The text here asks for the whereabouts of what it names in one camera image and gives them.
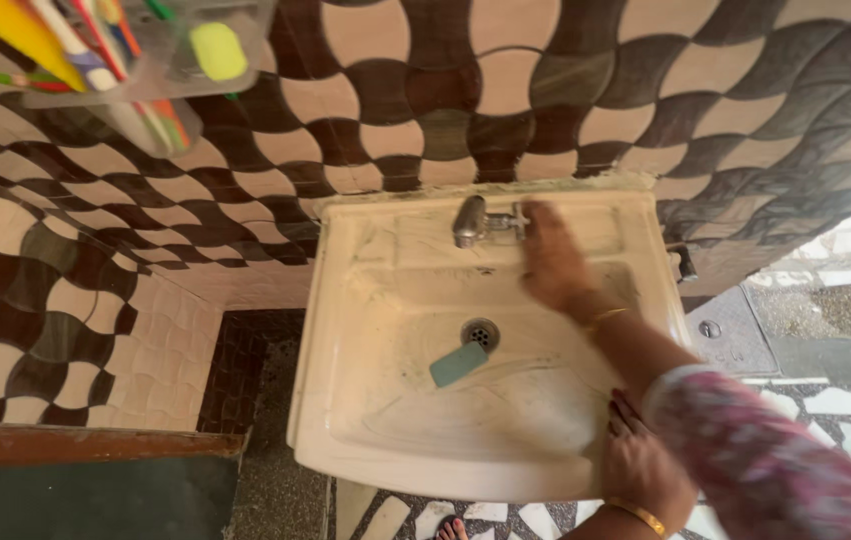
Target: gold bangle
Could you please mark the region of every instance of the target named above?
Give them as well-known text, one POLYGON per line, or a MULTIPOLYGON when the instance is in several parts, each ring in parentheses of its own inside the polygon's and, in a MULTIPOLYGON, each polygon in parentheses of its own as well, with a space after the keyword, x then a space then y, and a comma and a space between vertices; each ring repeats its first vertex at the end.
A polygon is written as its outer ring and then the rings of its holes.
POLYGON ((585 327, 586 334, 591 338, 595 335, 596 331, 599 330, 599 323, 608 319, 615 313, 627 312, 628 310, 629 309, 627 307, 617 307, 615 309, 609 309, 608 311, 603 311, 598 315, 595 315, 595 317, 592 318, 592 321, 588 323, 588 325, 585 327))
POLYGON ((651 527, 652 531, 655 531, 656 534, 659 535, 659 538, 661 538, 662 540, 665 539, 665 525, 662 524, 662 521, 659 521, 659 518, 653 516, 652 512, 646 510, 645 508, 642 508, 641 506, 632 504, 631 502, 628 502, 627 500, 621 497, 606 498, 606 505, 629 512, 636 518, 642 520, 643 523, 651 527))

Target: faucet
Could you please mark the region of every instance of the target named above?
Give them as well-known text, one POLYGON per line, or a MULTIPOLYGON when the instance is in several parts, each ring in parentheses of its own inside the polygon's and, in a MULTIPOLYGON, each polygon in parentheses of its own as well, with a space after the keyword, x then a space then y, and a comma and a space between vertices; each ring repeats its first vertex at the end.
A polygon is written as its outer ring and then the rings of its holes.
POLYGON ((515 238, 525 240, 525 224, 528 220, 522 216, 521 202, 512 203, 513 213, 486 213, 485 199, 481 195, 472 195, 462 202, 459 215, 452 224, 455 247, 469 249, 477 240, 485 237, 488 231, 507 231, 515 228, 515 238))

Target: pink printed sleeve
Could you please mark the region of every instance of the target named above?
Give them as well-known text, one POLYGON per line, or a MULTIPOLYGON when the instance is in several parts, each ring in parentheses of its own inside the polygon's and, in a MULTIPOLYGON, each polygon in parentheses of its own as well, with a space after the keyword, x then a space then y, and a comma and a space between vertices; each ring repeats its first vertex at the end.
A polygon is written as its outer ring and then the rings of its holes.
POLYGON ((851 539, 851 461, 704 366, 664 374, 643 416, 733 540, 851 539))

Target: woman's hand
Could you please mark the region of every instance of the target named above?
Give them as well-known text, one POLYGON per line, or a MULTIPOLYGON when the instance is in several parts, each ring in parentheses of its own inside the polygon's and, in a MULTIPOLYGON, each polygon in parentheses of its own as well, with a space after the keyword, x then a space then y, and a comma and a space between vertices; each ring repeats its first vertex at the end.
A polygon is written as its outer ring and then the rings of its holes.
POLYGON ((599 288, 599 281, 551 205, 525 201, 522 214, 531 220, 522 242, 527 269, 522 284, 533 298, 567 314, 579 295, 599 288))
POLYGON ((613 390, 612 399, 602 498, 619 497, 651 512, 665 526, 667 538, 685 526, 699 490, 625 396, 613 390))

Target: dirty sink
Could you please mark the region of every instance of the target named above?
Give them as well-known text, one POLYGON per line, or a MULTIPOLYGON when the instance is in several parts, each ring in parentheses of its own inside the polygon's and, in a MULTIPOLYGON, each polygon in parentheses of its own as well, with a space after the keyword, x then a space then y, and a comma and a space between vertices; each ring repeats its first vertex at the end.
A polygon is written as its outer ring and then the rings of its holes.
MULTIPOLYGON (((521 197, 486 196, 487 212, 508 213, 521 197)), ((689 344, 651 194, 535 198, 563 215, 604 287, 689 344)), ((306 467, 395 491, 509 503, 594 498, 607 403, 620 382, 575 325, 521 289, 514 231, 456 247, 463 200, 323 209, 288 443, 306 467), (469 339, 486 342, 489 362, 437 388, 429 364, 469 339)))

